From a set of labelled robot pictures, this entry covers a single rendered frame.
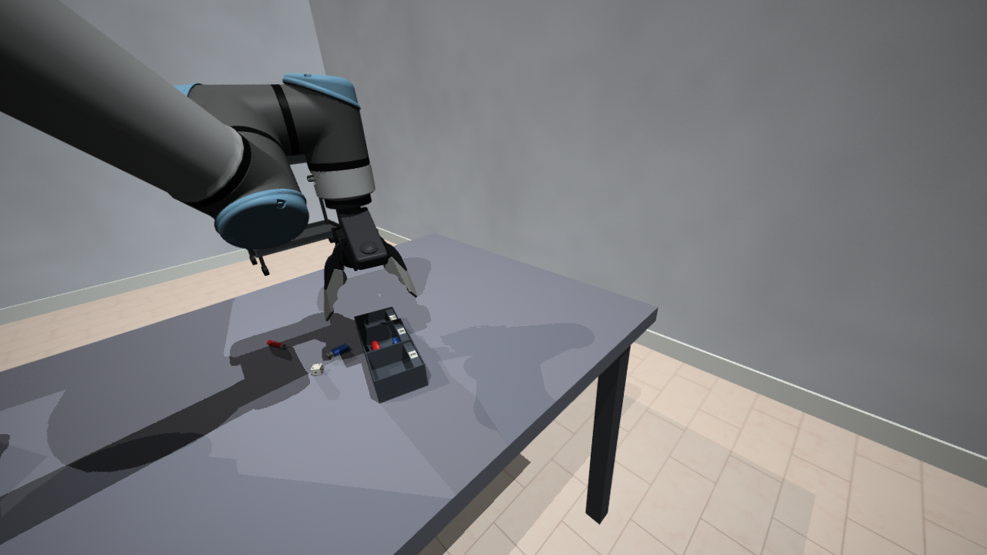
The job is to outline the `black rack of three bins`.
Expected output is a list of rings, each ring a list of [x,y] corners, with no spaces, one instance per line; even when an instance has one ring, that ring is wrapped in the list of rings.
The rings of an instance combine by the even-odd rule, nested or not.
[[[429,385],[422,356],[394,308],[386,307],[355,316],[355,323],[379,403]],[[395,337],[401,341],[393,344]],[[372,350],[373,341],[379,341],[379,350]]]

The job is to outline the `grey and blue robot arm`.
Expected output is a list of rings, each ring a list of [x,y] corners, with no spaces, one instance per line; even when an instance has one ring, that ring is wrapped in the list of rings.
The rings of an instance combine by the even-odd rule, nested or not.
[[[282,82],[172,86],[60,0],[0,0],[0,112],[213,217],[237,248],[309,224],[286,156],[305,155],[319,199],[375,192],[355,86]]]

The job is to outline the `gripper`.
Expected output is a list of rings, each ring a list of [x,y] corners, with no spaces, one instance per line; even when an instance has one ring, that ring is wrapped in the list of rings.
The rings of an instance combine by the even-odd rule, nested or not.
[[[350,207],[360,208],[361,205],[366,205],[372,203],[371,194],[366,194],[365,197],[360,197],[360,199],[353,200],[325,200],[325,207],[329,210],[349,210]],[[360,205],[360,207],[359,207]],[[350,253],[348,241],[346,241],[345,235],[343,234],[342,226],[334,227],[332,229],[332,235],[334,235],[335,248],[334,252],[330,257],[325,260],[324,268],[324,313],[325,320],[330,320],[332,314],[334,314],[334,303],[338,300],[338,290],[346,283],[348,277],[346,277],[343,268],[355,268],[355,271],[359,269],[355,265],[355,259],[353,259],[352,253]],[[399,282],[406,286],[408,292],[417,298],[415,285],[412,280],[410,280],[410,275],[408,273],[408,268],[404,264],[404,260],[399,255],[397,249],[395,249],[391,244],[385,242],[383,237],[381,237],[383,243],[388,252],[389,262],[384,264],[384,268],[387,273],[397,275]]]

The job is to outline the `blue usb stick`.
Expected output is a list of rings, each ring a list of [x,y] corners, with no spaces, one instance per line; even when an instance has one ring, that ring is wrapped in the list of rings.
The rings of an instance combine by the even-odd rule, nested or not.
[[[338,347],[334,348],[334,350],[331,350],[331,352],[327,352],[327,356],[331,358],[331,356],[338,356],[343,352],[347,352],[348,350],[349,350],[349,346],[347,344],[339,345]]]

